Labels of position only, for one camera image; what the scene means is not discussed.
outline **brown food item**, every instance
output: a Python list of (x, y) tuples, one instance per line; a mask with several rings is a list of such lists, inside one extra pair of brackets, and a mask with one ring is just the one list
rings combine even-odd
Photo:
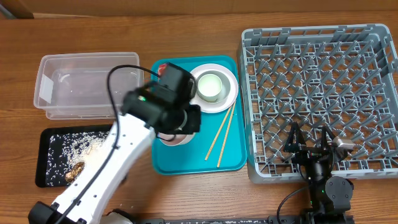
[(65, 175), (65, 180), (67, 182), (73, 182), (75, 178), (83, 171), (83, 168), (85, 167), (84, 162), (78, 162), (75, 164), (72, 168), (72, 170)]

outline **white cup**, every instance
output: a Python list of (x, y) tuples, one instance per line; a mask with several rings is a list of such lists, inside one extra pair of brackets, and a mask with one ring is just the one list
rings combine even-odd
[(166, 140), (172, 139), (174, 137), (174, 135), (173, 134), (163, 134), (163, 133), (158, 134), (158, 137), (162, 138), (160, 141), (163, 144), (165, 144), (166, 146), (181, 146), (183, 144), (190, 142), (194, 136), (195, 136), (195, 133), (193, 133), (193, 134), (177, 134), (173, 141), (164, 141), (162, 139), (166, 139)]
[(214, 103), (223, 88), (223, 82), (214, 74), (206, 74), (200, 77), (198, 82), (198, 95), (203, 100)]

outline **white plastic bin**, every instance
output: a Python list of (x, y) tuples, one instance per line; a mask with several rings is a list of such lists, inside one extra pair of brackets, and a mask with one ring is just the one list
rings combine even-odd
[[(37, 73), (34, 105), (48, 119), (114, 117), (106, 90), (106, 76), (117, 65), (139, 65), (134, 52), (46, 55)], [(144, 83), (141, 70), (121, 68), (111, 77), (116, 104)]]

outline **wooden table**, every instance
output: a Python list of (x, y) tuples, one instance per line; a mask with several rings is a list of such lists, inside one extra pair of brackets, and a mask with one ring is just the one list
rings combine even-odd
[[(110, 123), (51, 121), (33, 106), (40, 59), (48, 54), (137, 52), (150, 68), (161, 58), (225, 54), (236, 58), (247, 28), (384, 23), (398, 43), (398, 13), (311, 12), (223, 16), (108, 17), (0, 21), (0, 222), (27, 223), (36, 201), (50, 204), (63, 188), (34, 184), (39, 137), (45, 128)], [(349, 214), (356, 223), (395, 223), (398, 179), (354, 181)], [(121, 208), (147, 217), (240, 218), (274, 215), (280, 201), (302, 184), (253, 184), (246, 166), (236, 172), (163, 177), (147, 151), (119, 187), (106, 212)], [(308, 207), (307, 193), (283, 214)]]

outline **wooden stick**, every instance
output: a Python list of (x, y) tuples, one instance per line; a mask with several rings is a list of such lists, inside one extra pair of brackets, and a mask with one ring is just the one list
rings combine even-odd
[(223, 126), (224, 126), (224, 123), (225, 123), (225, 121), (226, 121), (226, 118), (227, 118), (228, 115), (229, 115), (229, 111), (231, 111), (231, 107), (229, 107), (228, 111), (226, 112), (226, 115), (225, 115), (225, 117), (224, 117), (224, 120), (223, 120), (223, 122), (222, 122), (220, 128), (218, 129), (218, 132), (217, 132), (217, 134), (216, 134), (216, 137), (214, 138), (213, 143), (211, 143), (211, 146), (210, 146), (209, 151), (207, 152), (207, 155), (206, 155), (206, 158), (205, 158), (206, 161), (207, 161), (207, 159), (208, 159), (209, 156), (210, 156), (211, 150), (213, 150), (213, 146), (214, 146), (214, 144), (215, 144), (216, 141), (217, 141), (218, 135), (220, 134), (221, 130), (223, 129)]
[(227, 126), (227, 128), (226, 128), (226, 133), (225, 133), (225, 137), (224, 137), (224, 143), (223, 143), (223, 147), (221, 148), (220, 157), (218, 158), (218, 164), (217, 164), (217, 168), (219, 168), (219, 167), (220, 167), (221, 158), (223, 157), (223, 153), (224, 153), (224, 147), (225, 147), (226, 138), (228, 137), (228, 133), (229, 133), (229, 127), (231, 126), (232, 115), (234, 115), (235, 103), (236, 103), (236, 101), (234, 102), (234, 105), (232, 106), (232, 112), (231, 112), (231, 116), (229, 117), (228, 126)]

